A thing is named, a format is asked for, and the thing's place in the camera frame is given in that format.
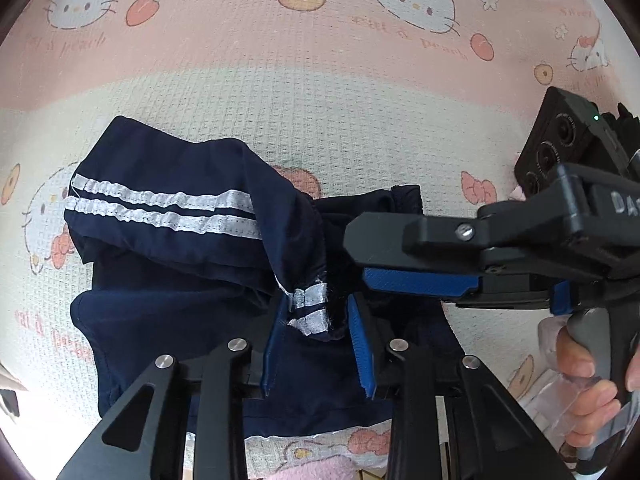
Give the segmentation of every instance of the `bed sheet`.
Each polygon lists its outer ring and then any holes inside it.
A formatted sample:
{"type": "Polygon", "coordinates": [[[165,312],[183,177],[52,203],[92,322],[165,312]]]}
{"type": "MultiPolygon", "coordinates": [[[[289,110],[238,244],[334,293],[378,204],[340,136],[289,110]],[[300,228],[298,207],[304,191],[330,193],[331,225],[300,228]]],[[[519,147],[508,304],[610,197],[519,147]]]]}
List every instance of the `bed sheet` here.
{"type": "MultiPolygon", "coordinates": [[[[601,0],[31,0],[0,46],[0,362],[97,421],[62,200],[115,115],[242,139],[314,197],[419,184],[428,213],[472,216],[514,189],[549,84],[637,113],[639,69],[601,0]]],[[[446,313],[516,397],[544,371],[546,313],[446,313]]],[[[254,476],[290,443],[263,444],[254,476]]]]}

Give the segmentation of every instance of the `camera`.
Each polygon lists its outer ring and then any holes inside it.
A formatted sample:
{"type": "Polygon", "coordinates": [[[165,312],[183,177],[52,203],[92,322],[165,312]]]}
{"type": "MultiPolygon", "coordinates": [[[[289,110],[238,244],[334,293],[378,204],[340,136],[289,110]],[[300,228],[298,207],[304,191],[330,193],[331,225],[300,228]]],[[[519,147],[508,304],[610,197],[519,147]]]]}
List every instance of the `camera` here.
{"type": "Polygon", "coordinates": [[[550,86],[514,169],[524,195],[547,188],[562,162],[640,180],[640,121],[622,104],[618,115],[600,114],[595,103],[550,86]]]}

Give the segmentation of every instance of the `camera lens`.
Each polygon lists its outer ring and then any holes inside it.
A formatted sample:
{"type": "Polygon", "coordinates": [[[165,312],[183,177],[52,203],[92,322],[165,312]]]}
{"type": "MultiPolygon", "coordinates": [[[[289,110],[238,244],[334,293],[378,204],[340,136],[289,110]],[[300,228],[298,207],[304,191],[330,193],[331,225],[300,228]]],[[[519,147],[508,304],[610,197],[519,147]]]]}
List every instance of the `camera lens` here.
{"type": "Polygon", "coordinates": [[[524,176],[524,186],[527,190],[527,195],[535,195],[540,191],[540,181],[533,171],[529,171],[529,173],[524,176]]]}
{"type": "Polygon", "coordinates": [[[571,146],[575,140],[575,129],[569,119],[566,117],[558,117],[558,126],[556,132],[560,142],[565,146],[571,146]]]}
{"type": "Polygon", "coordinates": [[[558,162],[558,153],[548,140],[538,146],[536,157],[538,159],[538,167],[542,173],[549,171],[558,162]]]}

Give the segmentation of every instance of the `folded clothing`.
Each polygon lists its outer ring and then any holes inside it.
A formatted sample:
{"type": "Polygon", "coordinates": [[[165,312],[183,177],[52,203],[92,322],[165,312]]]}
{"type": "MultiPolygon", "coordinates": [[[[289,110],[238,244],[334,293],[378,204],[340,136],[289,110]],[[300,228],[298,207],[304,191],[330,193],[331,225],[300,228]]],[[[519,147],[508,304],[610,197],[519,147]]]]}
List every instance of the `folded clothing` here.
{"type": "MultiPolygon", "coordinates": [[[[417,186],[314,201],[238,140],[192,144],[117,117],[76,169],[65,208],[80,257],[94,263],[71,316],[94,350],[101,415],[156,356],[207,354],[281,295],[269,395],[245,401],[245,436],[390,418],[358,380],[345,303],[366,288],[342,238],[364,211],[421,212],[417,186]]],[[[397,335],[444,331],[436,346],[462,354],[438,301],[367,294],[397,335]]],[[[196,414],[197,399],[189,431],[196,414]]]]}

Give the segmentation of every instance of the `metal screw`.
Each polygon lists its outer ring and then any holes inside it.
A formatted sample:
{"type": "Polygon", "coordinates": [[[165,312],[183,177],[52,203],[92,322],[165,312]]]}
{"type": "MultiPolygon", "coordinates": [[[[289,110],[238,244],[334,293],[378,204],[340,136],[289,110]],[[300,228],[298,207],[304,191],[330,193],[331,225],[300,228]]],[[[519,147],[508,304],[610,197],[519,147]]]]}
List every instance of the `metal screw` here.
{"type": "Polygon", "coordinates": [[[504,270],[504,265],[490,265],[484,270],[484,272],[487,272],[488,274],[498,274],[503,270],[504,270]]]}
{"type": "Polygon", "coordinates": [[[239,352],[241,350],[244,350],[246,348],[246,345],[247,345],[247,342],[244,339],[242,339],[241,337],[236,337],[235,339],[232,339],[231,341],[229,341],[229,343],[226,346],[232,352],[239,352]]]}
{"type": "Polygon", "coordinates": [[[389,342],[389,348],[395,352],[404,352],[409,348],[409,343],[404,339],[392,339],[389,342]]]}
{"type": "Polygon", "coordinates": [[[168,368],[172,364],[174,364],[174,358],[168,354],[164,354],[156,358],[156,366],[158,368],[168,368]]]}
{"type": "Polygon", "coordinates": [[[478,359],[475,355],[465,355],[462,358],[462,365],[469,370],[476,370],[480,367],[480,359],[478,359]]]}
{"type": "Polygon", "coordinates": [[[456,236],[463,242],[468,242],[476,234],[476,230],[471,224],[460,224],[456,228],[456,236]]]}

